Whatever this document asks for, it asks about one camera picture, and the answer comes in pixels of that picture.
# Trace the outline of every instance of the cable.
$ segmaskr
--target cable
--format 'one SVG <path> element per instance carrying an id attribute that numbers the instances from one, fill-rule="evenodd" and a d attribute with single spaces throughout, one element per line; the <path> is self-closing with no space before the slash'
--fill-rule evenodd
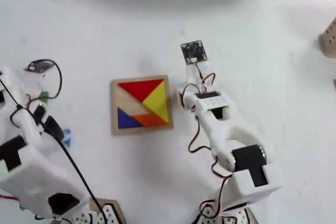
<path id="1" fill-rule="evenodd" d="M 189 143 L 189 146 L 188 146 L 188 151 L 190 152 L 190 153 L 195 153 L 195 152 L 198 152 L 199 150 L 201 150 L 201 149 L 208 149 L 209 151 L 211 151 L 211 148 L 210 147 L 208 147 L 208 146 L 205 146 L 205 145 L 202 145 L 202 146 L 200 146 L 200 147 L 197 147 L 196 149 L 194 149 L 194 150 L 191 150 L 191 146 L 192 146 L 192 144 L 194 143 L 194 141 L 196 140 L 196 138 L 198 137 L 198 135 L 200 134 L 200 121 L 199 121 L 199 119 L 198 119 L 198 117 L 196 117 L 196 119 L 197 119 L 197 122 L 198 122 L 198 129 L 197 129 L 197 132 L 196 132 L 196 134 L 195 134 L 195 136 L 193 137 L 193 139 L 191 140 L 191 142 Z"/>
<path id="2" fill-rule="evenodd" d="M 189 87 L 189 86 L 194 86 L 196 89 L 197 89 L 197 91 L 198 91 L 198 93 L 200 94 L 201 93 L 201 91 L 200 91 L 200 89 L 198 88 L 198 86 L 196 86 L 195 84 L 193 84 L 193 83 L 189 83 L 189 84 L 187 84 L 185 87 L 184 87 L 184 89 L 183 89 L 183 91 L 182 91 L 182 94 L 181 94 L 181 104 L 182 104 L 182 107 L 184 107 L 184 94 L 185 94 L 185 91 L 187 90 L 187 88 Z"/>
<path id="3" fill-rule="evenodd" d="M 206 206 L 205 206 L 203 209 L 201 209 L 201 206 L 202 206 L 203 204 L 205 204 L 205 203 L 214 203 L 214 202 L 215 202 L 214 199 L 203 200 L 203 201 L 201 202 L 201 204 L 200 204 L 200 212 L 203 212 L 204 209 L 206 208 Z"/>
<path id="4" fill-rule="evenodd" d="M 225 218 L 225 219 L 234 219 L 234 220 L 235 220 L 235 223 L 234 223 L 234 224 L 237 224 L 237 222 L 238 222 L 238 219 L 237 219 L 237 217 L 235 217 L 235 216 L 224 216 L 224 218 Z"/>
<path id="5" fill-rule="evenodd" d="M 216 172 L 215 170 L 214 170 L 214 167 L 215 167 L 215 165 L 217 164 L 217 162 L 218 162 L 218 157 L 216 156 L 216 161 L 212 164 L 212 166 L 211 166 L 211 170 L 212 170 L 212 172 L 217 176 L 217 177 L 219 177 L 219 178 L 226 178 L 226 176 L 224 176 L 224 175 L 222 175 L 222 174 L 220 174 L 220 173 L 218 173 L 218 172 Z"/>
<path id="6" fill-rule="evenodd" d="M 215 81 L 215 78 L 216 78 L 215 73 L 208 74 L 204 79 L 202 79 L 201 83 L 204 84 L 205 80 L 208 79 L 210 76 L 213 76 L 212 81 L 211 81 L 211 85 L 214 84 L 214 81 Z"/>
<path id="7" fill-rule="evenodd" d="M 202 73 L 201 73 L 201 71 L 200 71 L 200 68 L 199 68 L 198 65 L 197 65 L 197 62 L 194 62 L 193 64 L 196 66 L 197 71 L 198 71 L 198 73 L 199 73 L 199 75 L 200 75 L 200 79 L 202 80 L 202 79 L 203 79 L 203 75 L 202 75 Z"/>
<path id="8" fill-rule="evenodd" d="M 48 99 L 54 99 L 54 98 L 56 98 L 56 97 L 58 96 L 60 90 L 61 90 L 61 87 L 62 87 L 62 75 L 61 75 L 60 69 L 59 69 L 59 73 L 60 73 L 60 79 L 61 79 L 61 81 L 60 81 L 60 88 L 59 88 L 59 91 L 57 92 L 57 94 L 56 94 L 54 97 L 51 97 L 51 98 L 48 98 Z M 17 106 L 16 106 L 16 107 L 17 107 L 16 111 L 11 115 L 11 122 L 13 123 L 13 116 L 15 115 L 15 113 L 17 113 L 17 112 L 18 112 L 19 110 L 21 110 L 21 109 L 24 109 L 24 110 L 28 111 L 28 113 L 29 113 L 29 114 L 32 116 L 32 118 L 35 120 L 35 119 L 36 119 L 35 116 L 32 114 L 32 112 L 31 112 L 29 109 L 24 108 L 24 107 L 22 107 L 22 105 L 20 105 L 20 104 L 17 103 L 17 101 L 16 101 L 15 98 L 12 96 L 12 94 L 10 93 L 10 91 L 7 89 L 6 85 L 3 83 L 3 81 L 1 80 L 1 78 L 0 78 L 0 82 L 1 82 L 1 84 L 4 86 L 4 88 L 6 89 L 6 91 L 7 91 L 8 94 L 10 95 L 10 97 L 12 97 L 12 99 L 14 100 L 14 102 L 17 104 Z M 78 166 L 76 165 L 75 161 L 72 159 L 72 157 L 71 157 L 71 155 L 69 154 L 68 150 L 64 147 L 64 145 L 62 144 L 61 140 L 58 139 L 58 138 L 52 133 L 52 131 L 48 128 L 48 126 L 46 126 L 41 120 L 37 120 L 37 121 L 42 125 L 42 127 L 43 127 L 44 130 L 45 130 L 45 132 L 48 133 L 49 135 L 51 135 L 51 136 L 56 140 L 56 142 L 59 144 L 59 146 L 62 148 L 62 150 L 64 151 L 64 153 L 66 154 L 66 156 L 67 156 L 68 159 L 70 160 L 71 164 L 72 164 L 73 167 L 75 168 L 76 172 L 78 173 L 78 175 L 79 175 L 80 179 L 82 180 L 83 184 L 85 185 L 85 187 L 86 187 L 87 191 L 89 192 L 89 194 L 90 194 L 92 200 L 93 200 L 94 203 L 97 205 L 99 211 L 100 211 L 101 214 L 103 215 L 105 223 L 107 224 L 108 221 L 107 221 L 106 215 L 105 215 L 105 213 L 104 213 L 102 207 L 100 206 L 100 204 L 98 203 L 96 197 L 95 197 L 94 194 L 92 193 L 92 191 L 91 191 L 89 185 L 87 184 L 87 182 L 86 182 L 86 180 L 84 179 L 84 177 L 83 177 L 81 171 L 79 170 L 79 168 L 78 168 Z"/>
<path id="9" fill-rule="evenodd" d="M 231 178 L 231 177 L 232 177 L 232 175 L 229 175 L 229 176 L 227 176 L 227 177 L 225 177 L 225 178 L 223 179 L 222 185 L 221 185 L 221 187 L 220 187 L 221 189 L 219 190 L 218 205 L 217 205 L 217 210 L 216 210 L 216 212 L 215 212 L 215 215 L 209 217 L 209 216 L 204 215 L 204 214 L 201 212 L 201 215 L 202 215 L 202 216 L 204 216 L 205 218 L 208 218 L 208 219 L 215 219 L 216 217 L 219 216 L 219 214 L 220 214 L 220 209 L 222 208 L 222 192 L 223 192 L 223 187 L 224 187 L 225 182 L 226 182 L 229 178 Z"/>
<path id="10" fill-rule="evenodd" d="M 58 73 L 59 73 L 59 87 L 58 87 L 58 91 L 57 93 L 53 96 L 53 97 L 50 97 L 50 96 L 40 96 L 40 97 L 36 97 L 36 98 L 33 98 L 33 99 L 30 99 L 30 101 L 28 102 L 27 104 L 27 109 L 29 109 L 30 107 L 30 104 L 36 100 L 40 100 L 40 99 L 55 99 L 56 97 L 59 96 L 60 92 L 61 92 L 61 89 L 62 89 L 62 84 L 63 84 L 63 77 L 62 77 L 62 72 L 61 72 L 61 69 L 59 68 L 59 66 L 57 65 L 56 62 L 54 62 L 53 60 L 50 60 L 50 59 L 41 59 L 41 60 L 34 60 L 32 61 L 29 65 L 28 65 L 28 68 L 34 64 L 34 63 L 39 63 L 39 62 L 45 62 L 45 61 L 48 61 L 48 62 L 51 62 L 53 63 L 57 70 L 58 70 Z"/>
<path id="11" fill-rule="evenodd" d="M 39 215 L 35 215 L 34 219 L 35 220 L 44 220 L 44 218 L 40 217 Z"/>
<path id="12" fill-rule="evenodd" d="M 6 196 L 6 195 L 0 195 L 1 199 L 9 199 L 9 200 L 14 200 L 14 201 L 19 201 L 18 198 L 12 197 L 12 196 Z"/>
<path id="13" fill-rule="evenodd" d="M 65 220 L 65 221 L 67 221 L 68 223 L 72 224 L 72 222 L 71 222 L 70 220 L 68 220 L 68 219 L 62 219 L 62 220 Z"/>
<path id="14" fill-rule="evenodd" d="M 1 82 L 2 86 L 4 86 L 4 88 L 7 91 L 7 93 L 10 95 L 10 97 L 13 99 L 13 101 L 16 103 L 16 105 L 19 105 L 18 102 L 15 100 L 15 98 L 10 93 L 10 91 L 8 90 L 8 88 L 6 87 L 6 85 L 4 84 L 4 82 L 1 80 L 1 78 L 0 78 L 0 82 Z"/>
<path id="15" fill-rule="evenodd" d="M 80 179 L 82 180 L 84 186 L 86 187 L 87 191 L 89 192 L 92 200 L 94 201 L 94 203 L 97 205 L 99 211 L 101 212 L 101 214 L 103 215 L 104 217 L 104 221 L 105 223 L 107 224 L 107 218 L 106 218 L 106 215 L 102 209 L 102 207 L 100 206 L 100 204 L 98 203 L 96 197 L 94 196 L 94 194 L 92 193 L 88 183 L 86 182 L 86 180 L 84 179 L 81 171 L 79 170 L 78 166 L 76 165 L 75 161 L 72 159 L 71 155 L 69 154 L 68 150 L 65 148 L 65 146 L 63 145 L 63 143 L 61 142 L 61 140 L 57 139 L 56 136 L 53 135 L 53 133 L 48 130 L 48 127 L 45 125 L 45 124 L 42 124 L 43 128 L 46 130 L 46 133 L 48 133 L 49 135 L 51 135 L 55 140 L 56 142 L 59 144 L 59 146 L 62 148 L 62 150 L 64 151 L 64 153 L 66 154 L 66 156 L 68 157 L 68 159 L 70 160 L 71 164 L 73 165 L 73 167 L 75 168 L 76 172 L 78 173 Z"/>
<path id="16" fill-rule="evenodd" d="M 247 209 L 245 208 L 244 211 L 245 211 L 245 215 L 246 215 L 247 223 L 248 223 L 248 224 L 251 224 L 251 220 L 250 220 L 250 217 L 248 216 Z"/>

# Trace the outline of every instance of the red triangle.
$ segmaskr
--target red triangle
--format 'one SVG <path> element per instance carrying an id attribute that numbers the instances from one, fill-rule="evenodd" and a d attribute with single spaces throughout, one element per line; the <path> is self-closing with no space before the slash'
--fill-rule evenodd
<path id="1" fill-rule="evenodd" d="M 118 85 L 129 92 L 140 102 L 143 102 L 147 96 L 152 93 L 152 91 L 163 81 L 159 80 L 150 80 L 150 81 L 132 81 L 132 82 L 122 82 Z"/>

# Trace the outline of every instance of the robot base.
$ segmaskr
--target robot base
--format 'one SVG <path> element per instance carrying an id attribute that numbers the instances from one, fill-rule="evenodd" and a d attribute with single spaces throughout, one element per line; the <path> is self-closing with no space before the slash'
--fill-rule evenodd
<path id="1" fill-rule="evenodd" d="M 121 208 L 116 200 L 99 199 L 97 198 L 100 206 L 108 219 L 108 224 L 126 224 L 125 217 L 121 211 Z M 91 213 L 78 212 L 72 217 L 71 223 L 73 224 L 105 224 L 102 214 L 99 212 L 95 202 L 90 199 Z M 54 220 L 51 224 L 67 224 L 68 221 Z"/>

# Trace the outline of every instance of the orange piece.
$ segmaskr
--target orange piece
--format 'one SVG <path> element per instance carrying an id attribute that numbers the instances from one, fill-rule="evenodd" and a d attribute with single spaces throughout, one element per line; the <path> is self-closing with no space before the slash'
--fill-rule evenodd
<path id="1" fill-rule="evenodd" d="M 139 123 L 141 123 L 145 127 L 161 126 L 161 125 L 167 125 L 168 124 L 167 122 L 162 120 L 159 116 L 157 116 L 154 113 L 134 115 L 132 117 L 134 119 L 136 119 Z"/>

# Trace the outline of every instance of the circuit board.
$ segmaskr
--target circuit board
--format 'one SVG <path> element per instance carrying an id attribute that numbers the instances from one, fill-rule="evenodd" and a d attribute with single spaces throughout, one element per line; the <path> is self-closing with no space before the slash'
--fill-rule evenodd
<path id="1" fill-rule="evenodd" d="M 187 65 L 208 60 L 201 40 L 182 44 L 181 50 Z"/>

